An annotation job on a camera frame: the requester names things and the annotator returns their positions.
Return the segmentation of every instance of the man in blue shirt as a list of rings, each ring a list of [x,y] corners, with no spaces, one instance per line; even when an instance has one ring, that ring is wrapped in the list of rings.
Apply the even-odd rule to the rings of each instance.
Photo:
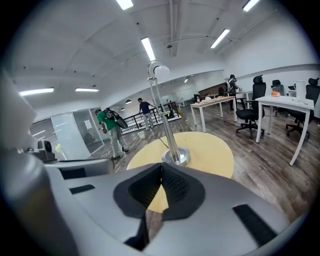
[[[149,106],[155,107],[155,105],[151,105],[149,102],[143,101],[142,98],[138,98],[138,102],[140,103],[139,113],[141,113],[141,110],[142,110],[142,113],[143,113],[145,129],[149,130],[148,119],[149,119],[151,128],[154,127],[154,122],[152,121],[152,118],[151,118],[151,113],[150,113]]]

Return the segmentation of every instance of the white desk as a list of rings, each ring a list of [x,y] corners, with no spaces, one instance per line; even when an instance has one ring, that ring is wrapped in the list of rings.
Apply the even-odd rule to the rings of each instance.
[[[245,94],[247,109],[250,109],[250,104],[248,102],[249,94],[252,94],[253,92],[254,92],[253,90],[244,90],[244,91],[236,92],[237,95]]]
[[[288,96],[289,97],[296,97],[297,96],[297,91],[296,90],[288,90]]]
[[[204,111],[203,108],[204,107],[208,107],[211,105],[215,105],[218,104],[220,105],[220,116],[223,118],[224,115],[222,113],[222,102],[228,102],[231,101],[233,99],[233,109],[234,109],[234,121],[237,121],[237,115],[236,115],[236,109],[237,109],[237,104],[236,104],[236,97],[235,96],[228,96],[228,97],[218,97],[218,98],[213,98],[210,101],[201,101],[199,103],[194,103],[191,104],[191,112],[192,112],[192,117],[193,117],[193,123],[196,126],[196,117],[195,117],[195,112],[194,112],[194,108],[199,109],[200,110],[200,116],[201,116],[201,121],[202,121],[202,129],[203,132],[206,132],[206,124],[205,124],[205,118],[204,118]]]
[[[271,134],[271,126],[272,126],[272,116],[273,116],[273,106],[296,110],[305,113],[304,125],[301,134],[301,138],[299,144],[295,150],[295,153],[291,159],[290,165],[292,166],[297,159],[297,156],[300,152],[302,144],[304,143],[306,132],[308,129],[309,124],[309,117],[310,117],[310,110],[315,109],[314,101],[311,99],[305,99],[303,102],[298,101],[296,97],[287,97],[287,96],[280,96],[280,97],[273,97],[271,95],[256,98],[256,101],[259,102],[259,121],[258,121],[258,131],[256,134],[255,142],[259,143],[260,136],[261,136],[261,121],[262,121],[262,108],[263,105],[270,106],[270,117],[269,117],[269,127],[268,127],[268,134]]]

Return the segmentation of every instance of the ceiling light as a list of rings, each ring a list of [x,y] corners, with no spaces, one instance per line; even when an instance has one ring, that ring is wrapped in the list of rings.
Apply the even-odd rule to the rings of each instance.
[[[38,134],[42,134],[42,133],[44,133],[46,130],[42,130],[42,131],[40,131],[40,132],[38,132],[38,133],[36,133],[36,134],[34,134],[34,135],[32,135],[32,136],[36,136],[36,135],[38,135]]]
[[[154,61],[156,58],[155,58],[155,55],[154,55],[154,51],[152,50],[149,38],[148,37],[142,38],[141,42],[142,42],[142,44],[144,46],[144,49],[145,49],[146,53],[149,56],[150,61],[151,62]]]
[[[244,5],[244,7],[242,7],[242,9],[248,12],[258,2],[259,0],[250,0]]]
[[[122,8],[122,10],[128,9],[132,6],[134,6],[134,4],[131,2],[131,0],[116,0],[118,2],[118,4],[120,5],[120,7]]]
[[[92,93],[95,93],[95,92],[98,92],[99,89],[89,89],[89,88],[77,88],[75,89],[76,92],[92,92]]]
[[[215,40],[215,42],[211,45],[211,47],[210,48],[215,48],[219,43],[220,43],[220,41],[222,40],[222,39],[224,39],[224,37],[229,33],[229,29],[225,29],[222,33],[221,33],[221,35],[219,35],[219,37]]]
[[[20,95],[26,96],[26,95],[32,95],[32,94],[44,94],[44,93],[52,93],[53,91],[54,91],[54,88],[46,88],[46,89],[39,89],[39,90],[25,90],[25,91],[21,91]]]
[[[58,127],[58,126],[62,126],[62,125],[65,125],[67,122],[64,122],[64,123],[60,123],[58,125],[56,125],[55,127]]]

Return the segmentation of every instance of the wooden desk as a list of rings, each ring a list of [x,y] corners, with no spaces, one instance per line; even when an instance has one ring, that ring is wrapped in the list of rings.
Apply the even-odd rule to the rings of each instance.
[[[203,129],[203,132],[205,133],[205,132],[206,132],[206,124],[205,124],[205,118],[204,118],[203,108],[204,108],[204,107],[211,106],[211,105],[215,105],[215,104],[218,104],[218,103],[219,103],[219,105],[220,105],[220,116],[223,118],[224,115],[223,115],[223,113],[222,113],[222,105],[221,105],[221,103],[222,103],[222,102],[228,102],[228,101],[231,101],[231,100],[233,100],[234,121],[236,122],[236,121],[237,121],[237,115],[236,115],[236,109],[237,109],[236,97],[235,97],[235,96],[228,96],[228,97],[213,98],[213,99],[211,99],[210,101],[202,101],[202,102],[200,102],[200,103],[191,104],[190,107],[191,107],[191,112],[192,112],[192,117],[193,117],[193,123],[194,123],[194,125],[195,125],[195,126],[197,125],[194,108],[200,110],[201,121],[202,121],[202,129]]]
[[[190,150],[191,160],[187,167],[199,171],[231,178],[234,172],[234,156],[228,145],[220,138],[203,132],[187,131],[175,133],[178,147]],[[167,138],[161,140],[168,145]],[[147,164],[161,163],[161,156],[168,148],[156,139],[146,145],[130,161],[127,170]],[[168,208],[165,190],[160,186],[148,209],[162,213]]]
[[[291,159],[290,165],[292,166],[297,159],[297,156],[300,152],[302,144],[304,143],[305,136],[308,129],[309,124],[309,117],[310,117],[310,110],[315,109],[314,101],[311,99],[305,99],[299,101],[296,97],[288,97],[288,96],[280,96],[280,97],[273,97],[271,95],[256,98],[256,101],[259,102],[259,121],[258,121],[258,131],[256,134],[255,142],[259,143],[260,136],[261,136],[261,121],[262,121],[262,107],[263,105],[270,106],[270,117],[269,117],[269,126],[268,126],[268,134],[271,134],[271,126],[272,126],[272,117],[273,117],[273,108],[279,107],[284,109],[296,110],[305,113],[304,125],[301,134],[301,138],[299,144],[295,150],[295,153]]]

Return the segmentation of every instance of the ceiling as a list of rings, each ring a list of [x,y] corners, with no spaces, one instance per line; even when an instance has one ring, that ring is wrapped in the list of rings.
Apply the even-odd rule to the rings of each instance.
[[[57,97],[68,101],[114,94],[113,104],[148,87],[149,59],[141,38],[149,37],[157,60],[183,69],[193,60],[218,60],[218,53],[227,51],[230,44],[241,40],[274,9],[267,0],[247,13],[242,10],[247,0],[132,2],[133,7],[127,10],[122,10],[116,0],[42,2],[7,51],[5,67],[18,90],[54,87],[56,94],[36,96],[43,97],[40,105],[53,104]],[[230,33],[210,49],[225,28]],[[171,79],[181,76],[171,72]],[[141,77],[144,84],[139,87]],[[131,78],[137,85],[131,85]],[[100,89],[94,96],[74,92],[77,87],[93,85]],[[35,97],[27,100],[33,105]]]

